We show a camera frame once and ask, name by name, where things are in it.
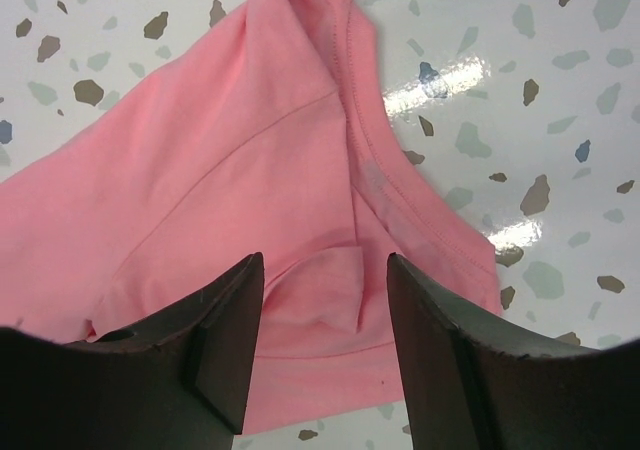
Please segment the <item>pink t-shirt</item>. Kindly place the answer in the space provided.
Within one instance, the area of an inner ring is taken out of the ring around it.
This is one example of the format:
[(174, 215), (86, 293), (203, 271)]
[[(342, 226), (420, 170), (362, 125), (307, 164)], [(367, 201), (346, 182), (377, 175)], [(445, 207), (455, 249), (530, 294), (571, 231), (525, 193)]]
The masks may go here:
[(247, 0), (1, 186), (1, 321), (97, 339), (265, 265), (248, 434), (395, 402), (390, 254), (500, 309), (493, 245), (390, 127), (354, 0)]

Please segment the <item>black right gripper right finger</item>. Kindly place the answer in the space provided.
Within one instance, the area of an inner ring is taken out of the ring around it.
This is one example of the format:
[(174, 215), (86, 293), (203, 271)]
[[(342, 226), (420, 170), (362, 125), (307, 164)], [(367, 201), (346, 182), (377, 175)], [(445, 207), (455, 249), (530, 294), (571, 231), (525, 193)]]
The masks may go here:
[(409, 260), (387, 261), (417, 449), (635, 449), (639, 344), (595, 350), (514, 325)]

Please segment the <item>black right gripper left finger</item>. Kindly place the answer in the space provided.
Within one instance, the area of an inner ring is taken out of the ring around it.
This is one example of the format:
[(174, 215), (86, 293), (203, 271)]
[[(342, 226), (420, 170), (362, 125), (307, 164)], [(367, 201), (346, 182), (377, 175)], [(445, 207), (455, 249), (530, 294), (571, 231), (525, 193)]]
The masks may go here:
[(5, 449), (228, 449), (241, 434), (264, 291), (254, 253), (95, 342), (1, 331)]

